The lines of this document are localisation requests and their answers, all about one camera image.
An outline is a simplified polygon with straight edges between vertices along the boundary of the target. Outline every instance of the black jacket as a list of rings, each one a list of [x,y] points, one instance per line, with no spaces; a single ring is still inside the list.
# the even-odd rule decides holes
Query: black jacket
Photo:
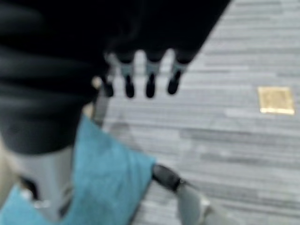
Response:
[[[229,0],[6,0],[0,3],[0,132],[42,153],[72,144],[109,51],[199,48]]]

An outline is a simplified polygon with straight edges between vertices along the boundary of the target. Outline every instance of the teal fabric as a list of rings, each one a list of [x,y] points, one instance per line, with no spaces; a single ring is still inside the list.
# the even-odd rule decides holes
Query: teal fabric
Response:
[[[86,117],[75,152],[75,197],[63,221],[46,221],[14,187],[0,212],[0,225],[129,224],[151,181],[155,159],[118,143]]]

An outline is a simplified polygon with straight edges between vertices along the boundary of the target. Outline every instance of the gray carpet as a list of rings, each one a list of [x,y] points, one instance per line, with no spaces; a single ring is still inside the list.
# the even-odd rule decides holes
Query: gray carpet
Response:
[[[234,0],[190,66],[175,97],[166,93],[172,52],[156,98],[100,98],[96,120],[133,149],[179,171],[247,225],[300,224],[300,1]],[[295,116],[259,112],[258,86],[288,86]],[[174,196],[152,184],[134,225],[179,225]]]

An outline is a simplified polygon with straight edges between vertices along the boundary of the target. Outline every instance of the gold floor plate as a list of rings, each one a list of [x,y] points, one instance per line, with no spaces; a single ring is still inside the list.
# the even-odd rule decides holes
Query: gold floor plate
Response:
[[[262,113],[278,113],[294,115],[294,101],[288,87],[259,87],[260,111]]]

